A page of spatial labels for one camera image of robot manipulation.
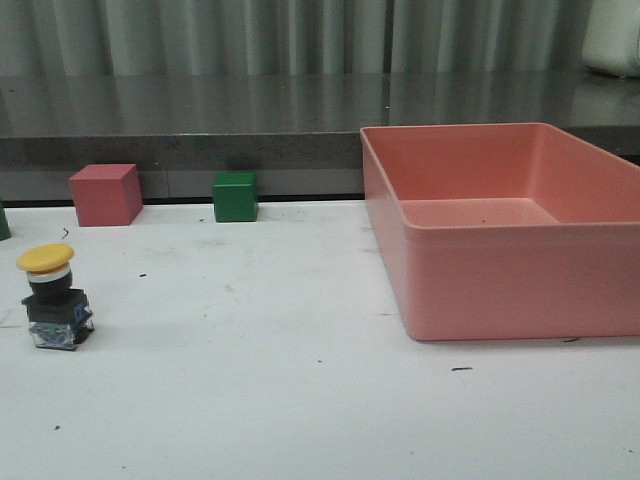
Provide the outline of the pink cube block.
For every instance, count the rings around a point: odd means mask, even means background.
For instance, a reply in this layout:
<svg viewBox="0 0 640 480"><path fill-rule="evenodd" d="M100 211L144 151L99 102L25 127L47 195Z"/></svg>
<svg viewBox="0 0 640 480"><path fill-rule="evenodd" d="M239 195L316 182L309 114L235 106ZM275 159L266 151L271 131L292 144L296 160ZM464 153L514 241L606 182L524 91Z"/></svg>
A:
<svg viewBox="0 0 640 480"><path fill-rule="evenodd" d="M68 182L81 227L130 225L143 209L135 164L90 164Z"/></svg>

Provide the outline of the grey back counter shelf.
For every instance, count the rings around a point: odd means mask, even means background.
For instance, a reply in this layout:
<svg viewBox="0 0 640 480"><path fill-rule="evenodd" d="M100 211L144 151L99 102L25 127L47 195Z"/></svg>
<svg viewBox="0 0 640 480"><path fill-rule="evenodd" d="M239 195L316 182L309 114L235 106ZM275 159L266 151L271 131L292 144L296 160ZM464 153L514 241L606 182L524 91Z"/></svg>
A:
<svg viewBox="0 0 640 480"><path fill-rule="evenodd" d="M365 126L543 122L639 158L639 84L585 71L7 77L1 197L70 200L88 164L133 163L154 203L206 198L223 170L263 198L358 199Z"/></svg>

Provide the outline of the dark green block at edge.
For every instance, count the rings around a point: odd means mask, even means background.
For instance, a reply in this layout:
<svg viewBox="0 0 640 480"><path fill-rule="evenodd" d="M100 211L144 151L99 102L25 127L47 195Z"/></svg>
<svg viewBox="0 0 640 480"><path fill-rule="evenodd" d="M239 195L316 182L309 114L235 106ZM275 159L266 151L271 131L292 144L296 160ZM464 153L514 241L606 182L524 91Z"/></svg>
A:
<svg viewBox="0 0 640 480"><path fill-rule="evenodd" d="M6 217L3 202L0 201L0 240L10 239L12 236L10 226Z"/></svg>

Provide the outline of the pink plastic bin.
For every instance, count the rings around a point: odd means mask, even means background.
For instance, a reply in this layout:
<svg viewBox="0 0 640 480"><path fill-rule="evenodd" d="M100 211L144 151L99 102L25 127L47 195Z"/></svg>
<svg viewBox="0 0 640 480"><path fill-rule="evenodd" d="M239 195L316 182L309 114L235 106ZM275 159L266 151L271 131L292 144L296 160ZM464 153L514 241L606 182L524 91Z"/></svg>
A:
<svg viewBox="0 0 640 480"><path fill-rule="evenodd" d="M365 127L366 206L408 335L639 331L639 169L544 123Z"/></svg>

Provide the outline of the yellow push button switch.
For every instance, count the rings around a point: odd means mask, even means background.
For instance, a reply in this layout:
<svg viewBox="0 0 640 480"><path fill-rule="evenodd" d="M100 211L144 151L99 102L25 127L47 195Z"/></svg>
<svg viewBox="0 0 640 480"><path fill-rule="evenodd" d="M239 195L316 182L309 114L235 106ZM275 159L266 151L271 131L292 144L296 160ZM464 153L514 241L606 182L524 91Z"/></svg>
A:
<svg viewBox="0 0 640 480"><path fill-rule="evenodd" d="M72 286L73 257L71 246L51 243L31 248L16 260L31 288L22 305L38 348L74 351L94 331L88 297Z"/></svg>

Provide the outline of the white appliance in background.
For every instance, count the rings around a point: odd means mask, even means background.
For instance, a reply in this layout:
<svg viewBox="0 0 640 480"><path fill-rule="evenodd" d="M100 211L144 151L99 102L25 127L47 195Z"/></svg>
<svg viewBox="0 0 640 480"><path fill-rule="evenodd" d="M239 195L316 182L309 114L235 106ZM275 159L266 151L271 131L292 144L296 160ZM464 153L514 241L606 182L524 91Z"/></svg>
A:
<svg viewBox="0 0 640 480"><path fill-rule="evenodd" d="M592 2L582 46L583 64L616 77L639 76L639 2Z"/></svg>

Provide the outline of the green cube block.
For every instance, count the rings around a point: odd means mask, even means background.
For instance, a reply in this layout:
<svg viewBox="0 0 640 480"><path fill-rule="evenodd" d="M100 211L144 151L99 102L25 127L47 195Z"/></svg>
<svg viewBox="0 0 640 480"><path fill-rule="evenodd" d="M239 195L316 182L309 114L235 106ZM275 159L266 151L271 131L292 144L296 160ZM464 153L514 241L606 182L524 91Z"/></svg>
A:
<svg viewBox="0 0 640 480"><path fill-rule="evenodd" d="M212 187L212 198L218 223L256 221L257 175L254 172L219 173Z"/></svg>

